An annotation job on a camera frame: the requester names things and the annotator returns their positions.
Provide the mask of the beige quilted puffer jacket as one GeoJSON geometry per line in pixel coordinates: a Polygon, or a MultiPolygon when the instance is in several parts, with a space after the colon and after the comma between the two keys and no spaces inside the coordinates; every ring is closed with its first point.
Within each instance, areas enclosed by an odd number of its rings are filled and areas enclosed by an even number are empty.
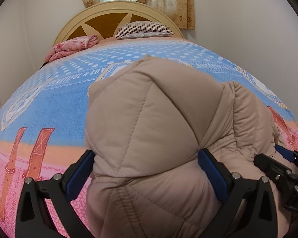
{"type": "Polygon", "coordinates": [[[221,203],[197,162],[206,148],[258,180],[284,140],[270,110],[235,81],[145,56],[89,88],[86,145],[95,153],[87,218],[95,237],[198,237],[221,203]]]}

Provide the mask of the pink and blue bedspread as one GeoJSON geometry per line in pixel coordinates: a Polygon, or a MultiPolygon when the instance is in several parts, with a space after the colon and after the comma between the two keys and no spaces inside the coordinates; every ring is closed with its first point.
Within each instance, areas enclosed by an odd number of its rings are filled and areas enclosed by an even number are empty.
{"type": "Polygon", "coordinates": [[[54,61],[21,85],[0,110],[0,228],[15,237],[26,178],[47,180],[84,153],[88,88],[145,55],[166,58],[237,81],[272,111],[289,149],[298,151],[298,124],[286,105],[243,68],[193,42],[171,37],[115,40],[54,61]]]}

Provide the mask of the pink floral folded blanket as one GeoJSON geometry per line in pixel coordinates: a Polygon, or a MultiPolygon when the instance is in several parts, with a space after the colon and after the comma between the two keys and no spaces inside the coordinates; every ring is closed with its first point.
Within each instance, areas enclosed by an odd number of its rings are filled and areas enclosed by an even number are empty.
{"type": "Polygon", "coordinates": [[[43,62],[49,63],[67,57],[71,54],[91,48],[98,44],[96,35],[79,36],[54,45],[45,55],[43,62]]]}

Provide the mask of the striped pillow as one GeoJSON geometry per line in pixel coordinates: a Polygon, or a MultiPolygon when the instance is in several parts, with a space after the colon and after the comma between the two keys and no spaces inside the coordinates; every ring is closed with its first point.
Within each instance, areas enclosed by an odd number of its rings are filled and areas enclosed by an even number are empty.
{"type": "Polygon", "coordinates": [[[165,24],[159,22],[137,21],[127,23],[117,31],[115,37],[122,38],[127,35],[143,34],[143,33],[167,33],[174,35],[174,32],[165,24]]]}

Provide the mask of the cream round wooden headboard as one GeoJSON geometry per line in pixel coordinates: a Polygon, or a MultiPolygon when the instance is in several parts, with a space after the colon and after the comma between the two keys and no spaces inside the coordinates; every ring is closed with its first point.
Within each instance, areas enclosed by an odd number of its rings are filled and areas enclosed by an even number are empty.
{"type": "Polygon", "coordinates": [[[97,35],[98,40],[115,36],[119,28],[138,21],[160,22],[167,25],[175,36],[184,35],[165,14],[146,4],[129,1],[112,1],[88,7],[73,17],[60,31],[54,44],[78,36],[97,35]]]}

